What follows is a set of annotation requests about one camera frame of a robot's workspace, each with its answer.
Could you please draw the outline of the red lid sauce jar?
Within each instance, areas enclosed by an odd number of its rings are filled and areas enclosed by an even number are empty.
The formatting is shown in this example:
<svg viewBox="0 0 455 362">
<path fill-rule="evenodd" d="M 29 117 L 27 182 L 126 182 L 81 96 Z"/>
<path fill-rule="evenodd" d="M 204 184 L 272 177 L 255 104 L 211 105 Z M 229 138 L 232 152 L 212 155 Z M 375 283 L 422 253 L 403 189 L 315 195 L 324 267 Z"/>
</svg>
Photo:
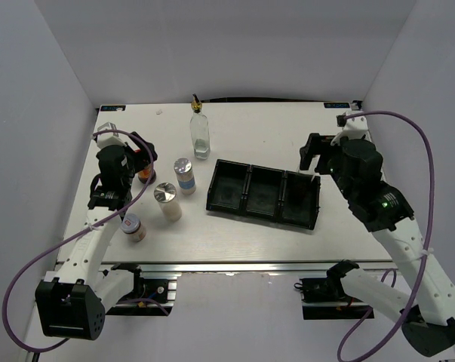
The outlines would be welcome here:
<svg viewBox="0 0 455 362">
<path fill-rule="evenodd" d="M 152 184 L 156 180 L 156 171 L 153 167 L 153 163 L 150 163 L 143 170 L 137 174 L 138 180 L 143 184 Z"/>
</svg>

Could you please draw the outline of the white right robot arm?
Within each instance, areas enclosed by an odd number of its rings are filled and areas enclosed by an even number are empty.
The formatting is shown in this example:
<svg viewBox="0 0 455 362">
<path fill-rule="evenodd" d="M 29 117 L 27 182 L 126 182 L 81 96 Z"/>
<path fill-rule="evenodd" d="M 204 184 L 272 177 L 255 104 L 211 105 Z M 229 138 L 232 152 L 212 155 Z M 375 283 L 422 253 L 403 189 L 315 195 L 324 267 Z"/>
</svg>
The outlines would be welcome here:
<svg viewBox="0 0 455 362">
<path fill-rule="evenodd" d="M 402 277 L 416 292 L 409 296 L 372 278 L 358 264 L 343 260 L 327 271 L 317 290 L 306 294 L 342 301 L 353 297 L 390 320 L 401 323 L 409 344 L 433 357 L 455 345 L 455 286 L 436 258 L 424 249 L 427 235 L 402 193 L 382 179 L 383 157 L 364 137 L 336 140 L 312 133 L 300 149 L 300 169 L 318 158 L 315 172 L 329 175 L 352 214 L 392 257 Z"/>
</svg>

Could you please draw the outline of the clear glass oil bottle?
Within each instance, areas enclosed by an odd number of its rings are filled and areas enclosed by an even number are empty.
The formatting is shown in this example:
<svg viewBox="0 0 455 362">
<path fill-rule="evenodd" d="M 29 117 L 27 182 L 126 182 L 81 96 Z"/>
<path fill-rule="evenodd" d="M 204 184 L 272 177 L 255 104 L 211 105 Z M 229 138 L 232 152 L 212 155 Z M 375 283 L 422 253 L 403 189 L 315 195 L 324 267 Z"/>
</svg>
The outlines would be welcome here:
<svg viewBox="0 0 455 362">
<path fill-rule="evenodd" d="M 192 95 L 192 117 L 190 119 L 190 133 L 194 156 L 207 160 L 211 153 L 208 118 L 202 113 L 202 103 L 196 94 Z"/>
</svg>

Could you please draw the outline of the white granule shaker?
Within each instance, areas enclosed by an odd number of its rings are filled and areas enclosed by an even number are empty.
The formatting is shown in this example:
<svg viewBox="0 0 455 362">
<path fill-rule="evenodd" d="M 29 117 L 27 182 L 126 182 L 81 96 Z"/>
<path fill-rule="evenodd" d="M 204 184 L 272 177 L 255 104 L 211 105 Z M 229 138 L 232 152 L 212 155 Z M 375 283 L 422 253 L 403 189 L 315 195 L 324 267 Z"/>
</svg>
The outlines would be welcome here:
<svg viewBox="0 0 455 362">
<path fill-rule="evenodd" d="M 159 183 L 155 187 L 154 198 L 167 220 L 176 222 L 182 217 L 183 212 L 178 201 L 177 189 L 174 184 Z"/>
</svg>

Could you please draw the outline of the small red label jar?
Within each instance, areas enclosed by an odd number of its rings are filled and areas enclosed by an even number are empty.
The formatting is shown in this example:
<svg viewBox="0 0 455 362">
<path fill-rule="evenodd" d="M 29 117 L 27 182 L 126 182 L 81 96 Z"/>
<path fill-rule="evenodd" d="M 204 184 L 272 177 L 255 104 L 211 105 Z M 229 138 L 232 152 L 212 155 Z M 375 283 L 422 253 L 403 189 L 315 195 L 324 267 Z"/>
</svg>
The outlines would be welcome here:
<svg viewBox="0 0 455 362">
<path fill-rule="evenodd" d="M 142 224 L 140 218 L 133 214 L 127 213 L 123 218 L 120 229 L 127 235 L 131 242 L 140 242 L 146 236 L 146 227 Z"/>
</svg>

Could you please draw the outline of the blue label salt shaker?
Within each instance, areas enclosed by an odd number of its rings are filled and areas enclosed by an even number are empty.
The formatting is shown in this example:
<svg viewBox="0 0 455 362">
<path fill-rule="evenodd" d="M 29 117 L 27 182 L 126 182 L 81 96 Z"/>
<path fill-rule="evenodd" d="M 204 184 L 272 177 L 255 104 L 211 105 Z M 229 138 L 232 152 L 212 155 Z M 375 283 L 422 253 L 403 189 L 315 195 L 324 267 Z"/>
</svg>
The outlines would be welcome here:
<svg viewBox="0 0 455 362">
<path fill-rule="evenodd" d="M 191 195 L 196 191 L 195 176 L 192 162 L 188 158 L 178 158 L 174 162 L 174 172 L 180 191 L 184 195 Z"/>
</svg>

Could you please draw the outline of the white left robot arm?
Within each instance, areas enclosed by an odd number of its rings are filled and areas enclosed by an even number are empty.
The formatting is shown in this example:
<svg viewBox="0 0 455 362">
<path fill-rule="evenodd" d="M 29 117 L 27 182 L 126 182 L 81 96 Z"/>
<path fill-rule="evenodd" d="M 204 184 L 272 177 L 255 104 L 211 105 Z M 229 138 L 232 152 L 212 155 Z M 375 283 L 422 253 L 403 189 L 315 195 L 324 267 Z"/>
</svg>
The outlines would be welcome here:
<svg viewBox="0 0 455 362">
<path fill-rule="evenodd" d="M 35 301 L 46 336 L 95 340 L 103 330 L 106 313 L 123 297 L 140 299 L 145 282 L 134 267 L 100 266 L 114 234 L 119 230 L 132 201 L 131 186 L 137 173 L 156 161 L 151 143 L 138 133 L 128 134 L 132 149 L 117 132 L 104 139 L 94 137 L 100 169 L 91 183 L 85 234 L 75 238 L 70 255 L 49 281 L 35 290 Z"/>
</svg>

